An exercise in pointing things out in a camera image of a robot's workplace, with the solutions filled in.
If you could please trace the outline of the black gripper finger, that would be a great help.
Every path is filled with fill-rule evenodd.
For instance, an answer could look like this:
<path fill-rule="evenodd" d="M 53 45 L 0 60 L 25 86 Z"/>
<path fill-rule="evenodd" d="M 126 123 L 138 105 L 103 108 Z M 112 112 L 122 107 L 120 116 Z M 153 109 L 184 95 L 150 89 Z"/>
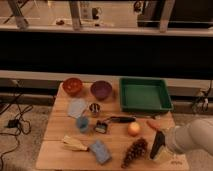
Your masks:
<path fill-rule="evenodd" d="M 160 148 L 164 145 L 165 145 L 165 135 L 162 131 L 157 131 L 150 152 L 150 158 L 154 159 L 157 156 Z"/>

